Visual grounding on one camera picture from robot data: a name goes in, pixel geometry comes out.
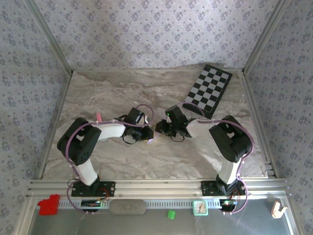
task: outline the small green block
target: small green block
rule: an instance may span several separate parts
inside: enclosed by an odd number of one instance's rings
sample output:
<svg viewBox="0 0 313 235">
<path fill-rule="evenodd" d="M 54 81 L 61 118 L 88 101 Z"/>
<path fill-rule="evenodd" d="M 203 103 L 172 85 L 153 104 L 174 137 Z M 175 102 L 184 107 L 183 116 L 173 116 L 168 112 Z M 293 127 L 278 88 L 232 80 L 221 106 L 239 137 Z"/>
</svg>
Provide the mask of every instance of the small green block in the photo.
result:
<svg viewBox="0 0 313 235">
<path fill-rule="evenodd" d="M 167 214 L 167 217 L 168 217 L 169 219 L 175 219 L 175 214 L 176 214 L 175 211 L 169 210 L 169 211 L 168 211 L 168 214 Z"/>
</svg>

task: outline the red toy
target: red toy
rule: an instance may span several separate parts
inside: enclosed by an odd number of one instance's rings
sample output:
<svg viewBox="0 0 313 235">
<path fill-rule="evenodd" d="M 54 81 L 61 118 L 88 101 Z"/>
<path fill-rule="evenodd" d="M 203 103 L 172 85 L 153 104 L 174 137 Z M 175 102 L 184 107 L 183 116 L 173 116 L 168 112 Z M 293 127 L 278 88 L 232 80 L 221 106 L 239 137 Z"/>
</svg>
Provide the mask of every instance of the red toy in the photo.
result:
<svg viewBox="0 0 313 235">
<path fill-rule="evenodd" d="M 57 194 L 50 195 L 49 199 L 40 201 L 37 205 L 40 206 L 39 215 L 52 215 L 58 212 L 60 196 Z"/>
</svg>

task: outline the patterned wallpaper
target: patterned wallpaper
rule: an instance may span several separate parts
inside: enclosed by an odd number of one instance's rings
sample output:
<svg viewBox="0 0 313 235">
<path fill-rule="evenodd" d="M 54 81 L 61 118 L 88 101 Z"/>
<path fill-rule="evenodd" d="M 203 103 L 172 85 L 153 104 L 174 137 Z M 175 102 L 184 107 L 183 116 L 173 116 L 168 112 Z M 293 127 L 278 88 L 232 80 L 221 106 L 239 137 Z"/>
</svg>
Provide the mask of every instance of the patterned wallpaper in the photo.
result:
<svg viewBox="0 0 313 235">
<path fill-rule="evenodd" d="M 292 1 L 249 74 L 280 177 L 313 235 L 313 2 Z"/>
<path fill-rule="evenodd" d="M 277 0 L 37 0 L 73 70 L 242 68 Z"/>
<path fill-rule="evenodd" d="M 67 74 L 23 0 L 0 1 L 0 234 L 38 176 Z"/>
</svg>

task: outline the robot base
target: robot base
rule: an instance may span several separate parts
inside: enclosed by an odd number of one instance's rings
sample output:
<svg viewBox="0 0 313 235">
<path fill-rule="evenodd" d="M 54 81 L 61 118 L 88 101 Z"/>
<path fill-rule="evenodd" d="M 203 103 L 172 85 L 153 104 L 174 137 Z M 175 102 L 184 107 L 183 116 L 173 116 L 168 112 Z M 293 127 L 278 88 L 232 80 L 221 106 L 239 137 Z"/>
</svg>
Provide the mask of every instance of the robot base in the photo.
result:
<svg viewBox="0 0 313 235">
<path fill-rule="evenodd" d="M 201 190 L 203 196 L 230 195 L 235 189 L 241 196 L 246 194 L 244 184 L 241 181 L 235 180 L 233 183 L 226 185 L 219 178 L 219 176 L 216 177 L 216 180 L 201 181 Z"/>
<path fill-rule="evenodd" d="M 72 197 L 113 197 L 115 191 L 114 181 L 100 181 L 98 177 L 96 181 L 87 186 L 79 181 L 73 185 Z"/>
</svg>

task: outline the green alarm clock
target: green alarm clock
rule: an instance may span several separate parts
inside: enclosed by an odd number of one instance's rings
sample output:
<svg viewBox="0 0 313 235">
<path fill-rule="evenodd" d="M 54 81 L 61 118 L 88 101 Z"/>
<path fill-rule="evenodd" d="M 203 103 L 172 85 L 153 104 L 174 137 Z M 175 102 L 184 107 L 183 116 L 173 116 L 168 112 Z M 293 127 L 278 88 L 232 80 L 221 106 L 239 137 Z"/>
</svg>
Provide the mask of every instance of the green alarm clock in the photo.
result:
<svg viewBox="0 0 313 235">
<path fill-rule="evenodd" d="M 194 215 L 208 215 L 208 204 L 204 200 L 196 200 L 192 203 Z"/>
</svg>

